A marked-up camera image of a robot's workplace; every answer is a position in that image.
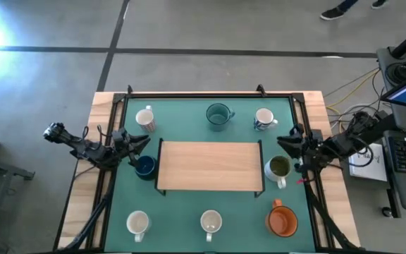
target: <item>wooden platform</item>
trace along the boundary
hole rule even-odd
[[[159,190],[262,191],[259,143],[163,141]]]

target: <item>pants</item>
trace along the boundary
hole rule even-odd
[[[352,7],[354,4],[356,4],[358,0],[344,0],[344,2],[340,3],[338,5],[338,10],[342,12],[346,12]]]

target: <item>white mug with red pattern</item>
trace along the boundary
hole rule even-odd
[[[152,106],[146,106],[135,115],[136,122],[147,132],[153,132],[156,128]]]

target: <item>mug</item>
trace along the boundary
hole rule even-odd
[[[154,122],[154,115],[152,106],[146,106],[144,109],[138,111],[135,115],[135,121],[144,129],[146,132],[153,132],[156,128]]]
[[[267,128],[274,127],[278,124],[278,120],[273,119],[273,113],[270,109],[258,109],[254,115],[253,128],[257,131],[263,131]]]
[[[294,211],[275,199],[272,211],[266,216],[266,228],[277,236],[289,237],[297,231],[298,220]]]
[[[137,160],[135,173],[143,180],[153,180],[158,174],[157,161],[150,156],[141,156]]]
[[[286,188],[286,176],[290,174],[289,159],[283,156],[275,156],[264,167],[264,173],[271,181],[275,181],[279,188]]]
[[[206,118],[209,121],[209,128],[213,131],[223,131],[228,126],[228,122],[235,115],[232,109],[229,109],[222,103],[215,103],[206,110]]]
[[[222,227],[222,216],[216,210],[207,210],[203,212],[200,224],[203,230],[206,231],[206,242],[211,242],[212,234]]]
[[[131,212],[126,220],[128,231],[134,234],[134,242],[140,243],[144,238],[145,233],[152,225],[148,215],[143,211]]]

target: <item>green mat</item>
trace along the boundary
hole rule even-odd
[[[208,129],[207,107],[223,103],[236,113],[222,132]],[[276,155],[288,156],[277,144],[276,137],[288,135],[293,127],[287,98],[239,99],[129,99],[125,127],[132,135],[143,134],[135,121],[136,113],[151,105],[156,131],[142,155],[157,157],[159,139],[164,141],[251,142],[262,140],[263,160]],[[279,124],[257,132],[253,129],[254,113],[269,108]],[[300,175],[294,171],[287,178],[287,188],[265,178],[266,191],[258,198],[253,192],[168,190],[162,196],[154,181],[139,179],[124,160],[118,168],[113,194],[105,251],[107,252],[314,252],[305,188],[296,184]],[[281,238],[269,233],[265,217],[275,198],[294,210],[298,228],[294,236]],[[223,218],[221,229],[206,242],[199,218],[205,210],[214,209]],[[135,210],[148,214],[152,227],[141,243],[134,242],[126,228],[128,215]]]

